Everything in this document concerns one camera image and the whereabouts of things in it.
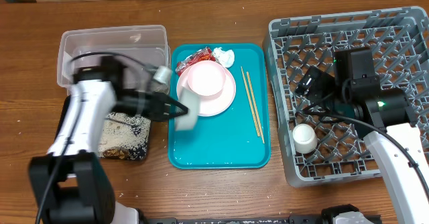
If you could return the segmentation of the grey bowl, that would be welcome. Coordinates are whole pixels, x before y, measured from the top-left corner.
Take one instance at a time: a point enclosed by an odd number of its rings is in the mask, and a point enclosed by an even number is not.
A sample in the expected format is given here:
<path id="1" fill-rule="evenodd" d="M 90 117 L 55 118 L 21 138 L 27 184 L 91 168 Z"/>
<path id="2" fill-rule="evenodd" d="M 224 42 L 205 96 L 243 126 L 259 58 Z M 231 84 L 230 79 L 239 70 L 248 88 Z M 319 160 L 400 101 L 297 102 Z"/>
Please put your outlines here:
<path id="1" fill-rule="evenodd" d="M 198 114 L 200 112 L 200 97 L 191 90 L 183 88 L 178 100 L 187 108 L 188 111 L 186 114 L 175 119 L 175 130 L 190 131 L 194 128 L 198 120 Z"/>

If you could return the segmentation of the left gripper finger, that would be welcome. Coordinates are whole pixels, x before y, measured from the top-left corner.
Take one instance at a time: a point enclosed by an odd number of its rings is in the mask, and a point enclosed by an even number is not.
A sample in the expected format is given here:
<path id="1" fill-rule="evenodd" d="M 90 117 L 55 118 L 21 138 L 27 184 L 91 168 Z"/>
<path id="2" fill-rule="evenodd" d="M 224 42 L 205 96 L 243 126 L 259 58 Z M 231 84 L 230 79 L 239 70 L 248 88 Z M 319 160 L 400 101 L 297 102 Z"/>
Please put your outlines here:
<path id="1" fill-rule="evenodd" d="M 173 113 L 168 113 L 165 111 L 160 111 L 160 112 L 152 111 L 148 113 L 147 118 L 150 119 L 151 121 L 164 122 L 170 119 L 181 117 L 183 115 L 186 115 L 187 113 L 188 113 L 188 110 L 185 110 L 185 111 L 180 110 L 179 112 L 173 112 Z"/>
<path id="2" fill-rule="evenodd" d="M 169 107 L 177 107 L 181 112 L 188 112 L 188 108 L 178 100 L 171 98 L 165 93 L 157 93 L 158 99 L 164 109 Z"/>

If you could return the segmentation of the red snack wrapper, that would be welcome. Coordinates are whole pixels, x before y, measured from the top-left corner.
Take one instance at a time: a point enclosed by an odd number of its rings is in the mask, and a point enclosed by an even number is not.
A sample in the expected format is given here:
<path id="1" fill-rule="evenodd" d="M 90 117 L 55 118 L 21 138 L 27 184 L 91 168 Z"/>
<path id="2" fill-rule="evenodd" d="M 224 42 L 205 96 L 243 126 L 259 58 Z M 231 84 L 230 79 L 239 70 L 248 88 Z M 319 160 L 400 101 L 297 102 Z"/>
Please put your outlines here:
<path id="1" fill-rule="evenodd" d="M 184 60 L 179 61 L 176 65 L 175 72 L 178 76 L 180 76 L 187 68 L 204 60 L 217 61 L 209 47 L 201 48 L 195 53 L 189 55 Z"/>

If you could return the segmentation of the white cup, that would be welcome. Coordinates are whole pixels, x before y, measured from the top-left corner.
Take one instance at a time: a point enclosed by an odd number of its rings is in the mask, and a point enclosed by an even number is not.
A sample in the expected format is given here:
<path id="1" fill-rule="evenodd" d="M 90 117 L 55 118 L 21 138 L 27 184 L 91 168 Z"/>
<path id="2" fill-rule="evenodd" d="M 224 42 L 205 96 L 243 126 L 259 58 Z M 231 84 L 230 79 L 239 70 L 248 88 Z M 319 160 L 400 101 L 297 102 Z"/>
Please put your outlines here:
<path id="1" fill-rule="evenodd" d="M 305 123 L 298 124 L 292 130 L 295 150 L 301 154 L 313 152 L 317 147 L 317 137 L 314 129 Z"/>

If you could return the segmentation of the small pink plate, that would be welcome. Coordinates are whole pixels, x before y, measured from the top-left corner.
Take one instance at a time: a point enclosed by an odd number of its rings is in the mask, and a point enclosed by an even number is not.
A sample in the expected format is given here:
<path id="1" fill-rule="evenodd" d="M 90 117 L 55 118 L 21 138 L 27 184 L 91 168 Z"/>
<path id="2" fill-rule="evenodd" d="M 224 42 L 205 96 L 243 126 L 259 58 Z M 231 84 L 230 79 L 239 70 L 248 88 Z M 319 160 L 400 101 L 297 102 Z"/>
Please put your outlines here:
<path id="1" fill-rule="evenodd" d="M 210 97 L 219 93 L 226 81 L 225 68 L 206 60 L 196 63 L 188 73 L 188 86 L 197 95 Z"/>

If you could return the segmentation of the rice and food scraps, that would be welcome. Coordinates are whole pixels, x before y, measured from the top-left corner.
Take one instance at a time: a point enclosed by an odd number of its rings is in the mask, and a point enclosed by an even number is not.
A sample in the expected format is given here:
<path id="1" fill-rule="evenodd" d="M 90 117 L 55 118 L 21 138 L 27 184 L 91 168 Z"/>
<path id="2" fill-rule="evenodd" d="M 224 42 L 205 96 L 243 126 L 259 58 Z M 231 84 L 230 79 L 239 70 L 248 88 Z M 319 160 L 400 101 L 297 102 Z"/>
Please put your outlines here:
<path id="1" fill-rule="evenodd" d="M 151 121 L 124 113 L 109 113 L 104 122 L 99 156 L 142 161 L 147 156 Z"/>

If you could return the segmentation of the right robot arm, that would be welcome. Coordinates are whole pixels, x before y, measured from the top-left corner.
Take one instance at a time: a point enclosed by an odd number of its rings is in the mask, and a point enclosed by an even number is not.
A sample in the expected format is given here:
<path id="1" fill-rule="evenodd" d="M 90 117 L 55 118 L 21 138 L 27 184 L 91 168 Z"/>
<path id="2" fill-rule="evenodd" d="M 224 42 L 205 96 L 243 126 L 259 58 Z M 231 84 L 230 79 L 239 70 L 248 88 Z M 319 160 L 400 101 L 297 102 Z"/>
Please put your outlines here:
<path id="1" fill-rule="evenodd" d="M 295 93 L 323 123 L 354 125 L 380 169 L 399 223 L 428 222 L 428 163 L 407 94 L 382 89 L 368 47 L 338 50 L 334 74 L 311 66 Z"/>

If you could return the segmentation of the white napkin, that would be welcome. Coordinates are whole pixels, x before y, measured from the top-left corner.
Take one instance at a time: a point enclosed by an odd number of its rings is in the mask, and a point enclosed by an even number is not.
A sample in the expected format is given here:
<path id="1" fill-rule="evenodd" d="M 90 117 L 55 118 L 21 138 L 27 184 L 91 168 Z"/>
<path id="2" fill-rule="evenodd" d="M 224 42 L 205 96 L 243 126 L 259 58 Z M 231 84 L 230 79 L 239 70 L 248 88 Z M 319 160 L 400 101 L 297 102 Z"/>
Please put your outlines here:
<path id="1" fill-rule="evenodd" d="M 212 55 L 225 68 L 232 67 L 235 62 L 235 53 L 233 50 L 224 51 L 221 47 L 218 47 L 212 50 Z"/>

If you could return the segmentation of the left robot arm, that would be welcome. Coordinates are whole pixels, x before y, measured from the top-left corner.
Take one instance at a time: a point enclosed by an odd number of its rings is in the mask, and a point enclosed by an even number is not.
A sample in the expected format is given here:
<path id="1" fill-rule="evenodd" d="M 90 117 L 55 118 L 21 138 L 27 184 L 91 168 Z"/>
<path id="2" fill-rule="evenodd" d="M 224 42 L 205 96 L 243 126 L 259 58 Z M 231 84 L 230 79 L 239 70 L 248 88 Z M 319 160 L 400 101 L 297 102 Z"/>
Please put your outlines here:
<path id="1" fill-rule="evenodd" d="M 79 68 L 63 106 L 54 143 L 32 158 L 29 178 L 38 204 L 36 223 L 146 223 L 143 213 L 115 199 L 99 161 L 104 122 L 111 112 L 151 121 L 173 119 L 176 130 L 194 128 L 200 99 L 182 89 L 177 100 L 146 89 L 126 89 L 120 53 L 98 52 L 97 66 Z"/>

